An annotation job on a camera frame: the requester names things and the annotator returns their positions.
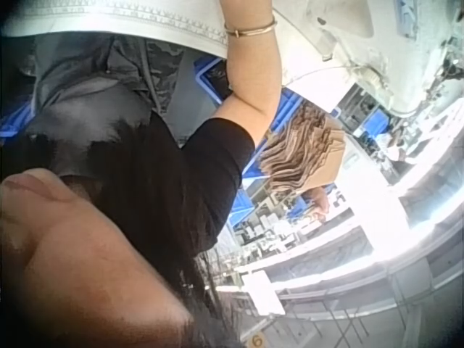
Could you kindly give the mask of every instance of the woman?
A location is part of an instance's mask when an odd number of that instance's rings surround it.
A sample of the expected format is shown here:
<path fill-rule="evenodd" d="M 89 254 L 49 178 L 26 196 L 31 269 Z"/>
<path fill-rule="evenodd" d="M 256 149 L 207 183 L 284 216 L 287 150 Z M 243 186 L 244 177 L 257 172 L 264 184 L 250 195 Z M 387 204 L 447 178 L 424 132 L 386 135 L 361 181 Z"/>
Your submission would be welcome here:
<path fill-rule="evenodd" d="M 1 185 L 9 346 L 240 345 L 194 258 L 273 120 L 281 61 L 271 0 L 220 3 L 227 29 L 257 35 L 230 36 L 234 93 L 182 149 L 141 76 L 108 69 L 105 38 L 39 39 L 36 117 L 2 151 L 14 174 Z"/>

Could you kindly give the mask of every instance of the bangle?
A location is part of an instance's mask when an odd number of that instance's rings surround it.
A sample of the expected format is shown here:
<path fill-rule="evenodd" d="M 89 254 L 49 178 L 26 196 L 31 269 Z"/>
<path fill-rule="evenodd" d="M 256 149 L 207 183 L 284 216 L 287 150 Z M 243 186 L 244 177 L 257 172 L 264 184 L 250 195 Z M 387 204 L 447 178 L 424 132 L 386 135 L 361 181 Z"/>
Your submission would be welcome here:
<path fill-rule="evenodd" d="M 231 30 L 228 29 L 226 25 L 224 25 L 225 32 L 230 36 L 235 36 L 236 38 L 241 38 L 244 36 L 256 36 L 261 34 L 266 34 L 272 31 L 277 25 L 277 21 L 273 18 L 271 24 L 266 25 L 263 28 L 252 29 L 252 30 Z"/>

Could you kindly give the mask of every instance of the short sleeve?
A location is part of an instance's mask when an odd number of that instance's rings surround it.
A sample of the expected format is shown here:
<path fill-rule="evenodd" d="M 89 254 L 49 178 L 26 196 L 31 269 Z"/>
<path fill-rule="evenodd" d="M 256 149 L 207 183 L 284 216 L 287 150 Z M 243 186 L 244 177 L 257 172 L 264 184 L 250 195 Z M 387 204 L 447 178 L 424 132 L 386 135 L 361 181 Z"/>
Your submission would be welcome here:
<path fill-rule="evenodd" d="M 241 173 L 254 153 L 252 137 L 239 125 L 220 118 L 205 122 L 187 141 L 183 154 L 189 176 L 211 215 L 214 244 L 232 209 Z"/>

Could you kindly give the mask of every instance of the stack of cardboard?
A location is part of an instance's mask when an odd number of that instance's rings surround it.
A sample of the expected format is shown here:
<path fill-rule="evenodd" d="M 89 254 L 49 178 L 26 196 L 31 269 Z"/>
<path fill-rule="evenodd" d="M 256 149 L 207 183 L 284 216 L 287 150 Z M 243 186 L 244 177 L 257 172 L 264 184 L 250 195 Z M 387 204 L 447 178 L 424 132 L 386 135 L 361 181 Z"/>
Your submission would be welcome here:
<path fill-rule="evenodd" d="M 260 167 L 273 191 L 302 193 L 333 183 L 345 150 L 344 132 L 306 101 L 279 134 L 270 136 Z"/>

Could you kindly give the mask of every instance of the long dark hair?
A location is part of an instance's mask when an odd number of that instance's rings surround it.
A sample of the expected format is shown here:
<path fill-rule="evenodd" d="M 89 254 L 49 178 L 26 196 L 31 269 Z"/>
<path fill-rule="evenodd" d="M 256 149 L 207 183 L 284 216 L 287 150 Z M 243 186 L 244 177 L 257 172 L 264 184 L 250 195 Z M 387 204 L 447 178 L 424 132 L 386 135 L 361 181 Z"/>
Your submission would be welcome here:
<path fill-rule="evenodd" d="M 170 173 L 165 155 L 156 151 L 162 139 L 153 122 L 115 128 L 117 137 L 93 143 L 87 151 L 88 166 L 101 183 L 95 206 L 125 233 L 190 311 L 194 322 L 182 347 L 242 347 L 232 312 L 221 304 L 207 255 L 201 253 L 208 247 L 203 237 L 211 222 L 201 198 L 186 184 L 182 162 L 178 173 Z M 1 149 L 1 179 L 33 167 L 51 169 L 57 144 L 24 133 L 8 141 Z M 171 185 L 159 185 L 157 178 L 174 181 L 170 184 L 182 189 L 172 192 Z M 16 330 L 24 338 L 24 326 Z"/>

